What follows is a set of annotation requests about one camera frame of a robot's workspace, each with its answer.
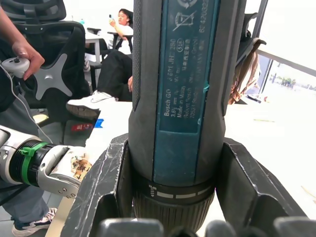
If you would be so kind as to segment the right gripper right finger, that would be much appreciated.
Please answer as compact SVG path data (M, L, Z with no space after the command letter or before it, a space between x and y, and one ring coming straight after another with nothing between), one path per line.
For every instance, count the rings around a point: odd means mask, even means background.
M217 197L232 226L272 226L277 217L306 216L281 182L231 138L224 140L217 172Z

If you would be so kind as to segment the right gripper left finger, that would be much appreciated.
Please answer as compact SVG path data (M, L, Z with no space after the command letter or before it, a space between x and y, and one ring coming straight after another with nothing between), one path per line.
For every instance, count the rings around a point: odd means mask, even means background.
M84 177L61 231L63 237L94 237L108 218L130 218L132 185L128 135L115 137Z

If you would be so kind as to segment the standing person's hand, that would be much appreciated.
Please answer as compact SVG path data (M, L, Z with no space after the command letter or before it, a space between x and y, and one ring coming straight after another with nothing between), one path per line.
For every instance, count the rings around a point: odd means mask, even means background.
M44 58L25 40L15 42L12 49L19 58L28 59L30 62L28 70L24 73L23 80L27 80L35 74L44 64Z

